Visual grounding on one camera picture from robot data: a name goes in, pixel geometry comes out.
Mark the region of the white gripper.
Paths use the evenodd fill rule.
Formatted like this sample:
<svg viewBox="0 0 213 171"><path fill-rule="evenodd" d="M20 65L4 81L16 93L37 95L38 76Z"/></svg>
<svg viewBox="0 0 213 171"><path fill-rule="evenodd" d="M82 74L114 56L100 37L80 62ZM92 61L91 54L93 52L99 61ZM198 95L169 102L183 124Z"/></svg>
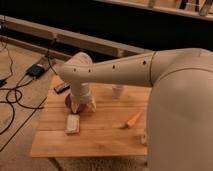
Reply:
<svg viewBox="0 0 213 171"><path fill-rule="evenodd" d="M71 109L74 114L82 112L86 105L92 111L96 111L96 101L92 99L92 90L89 83L76 84L71 86Z"/></svg>

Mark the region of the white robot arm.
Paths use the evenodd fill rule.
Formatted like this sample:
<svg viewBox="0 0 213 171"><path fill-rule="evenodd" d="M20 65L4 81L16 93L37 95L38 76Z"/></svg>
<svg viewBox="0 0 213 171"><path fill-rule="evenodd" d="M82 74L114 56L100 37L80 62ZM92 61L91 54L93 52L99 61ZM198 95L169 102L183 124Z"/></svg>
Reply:
<svg viewBox="0 0 213 171"><path fill-rule="evenodd" d="M99 63L80 52L59 76L79 103L89 100L91 83L149 87L149 171L213 171L213 52L173 49Z"/></svg>

